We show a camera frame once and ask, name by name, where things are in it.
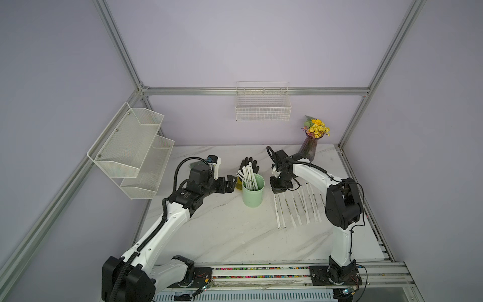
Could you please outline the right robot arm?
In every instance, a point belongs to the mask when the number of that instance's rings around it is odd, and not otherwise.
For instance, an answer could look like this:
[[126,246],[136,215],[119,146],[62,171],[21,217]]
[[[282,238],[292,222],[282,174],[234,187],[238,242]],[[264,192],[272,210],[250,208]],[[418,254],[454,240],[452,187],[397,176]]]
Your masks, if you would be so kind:
[[309,162],[300,154],[287,155],[283,150],[266,148],[273,161],[270,187],[277,195],[294,188],[298,177],[319,191],[325,192],[325,216],[333,225],[333,247],[325,273],[329,282],[342,285],[358,273],[357,261],[352,258],[353,229],[364,217],[362,193],[358,182],[348,177],[342,179],[324,168]]

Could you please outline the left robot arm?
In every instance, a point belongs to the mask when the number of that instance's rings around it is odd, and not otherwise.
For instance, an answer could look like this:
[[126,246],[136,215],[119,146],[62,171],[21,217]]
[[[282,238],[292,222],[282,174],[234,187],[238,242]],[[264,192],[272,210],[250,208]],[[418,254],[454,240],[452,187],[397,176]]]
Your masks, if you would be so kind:
[[160,253],[175,233],[214,193],[235,191],[237,178],[221,177],[221,159],[209,155],[207,159],[188,157],[176,167],[178,174],[183,164],[197,161],[189,177],[177,182],[174,176],[171,194],[162,200],[162,215],[148,231],[121,257],[111,256],[102,267],[101,299],[103,301],[152,301],[155,295],[172,285],[188,287],[195,276],[194,261],[181,255],[173,256],[167,264],[156,267]]

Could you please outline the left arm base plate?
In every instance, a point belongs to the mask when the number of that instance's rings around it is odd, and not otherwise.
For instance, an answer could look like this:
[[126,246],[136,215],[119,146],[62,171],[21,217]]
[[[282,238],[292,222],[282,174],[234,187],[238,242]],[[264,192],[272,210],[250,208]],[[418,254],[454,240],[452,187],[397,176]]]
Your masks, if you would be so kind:
[[174,283],[168,286],[168,288],[188,288],[195,289],[204,286],[207,281],[212,280],[213,268],[193,267],[187,272],[187,278],[183,279],[180,283]]

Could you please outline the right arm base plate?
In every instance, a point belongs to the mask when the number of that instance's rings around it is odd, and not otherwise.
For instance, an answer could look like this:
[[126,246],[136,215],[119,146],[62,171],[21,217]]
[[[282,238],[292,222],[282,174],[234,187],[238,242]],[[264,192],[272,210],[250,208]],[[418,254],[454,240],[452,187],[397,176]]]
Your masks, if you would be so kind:
[[337,265],[309,266],[313,286],[361,286],[362,279],[355,264],[343,268]]

